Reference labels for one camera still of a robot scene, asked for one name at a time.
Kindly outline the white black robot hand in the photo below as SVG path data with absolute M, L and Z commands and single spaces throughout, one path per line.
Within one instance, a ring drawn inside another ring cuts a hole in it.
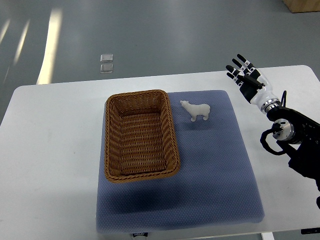
M 257 106 L 263 114 L 281 105 L 268 79 L 249 60 L 237 54 L 232 62 L 236 67 L 227 65 L 226 75 L 235 82 L 247 102 Z

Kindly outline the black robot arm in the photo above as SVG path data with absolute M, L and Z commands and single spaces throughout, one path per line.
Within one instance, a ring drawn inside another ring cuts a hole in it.
M 273 122 L 264 131 L 260 143 L 269 153 L 288 155 L 288 166 L 320 186 L 320 124 L 304 114 L 284 106 L 270 109 L 267 118 Z

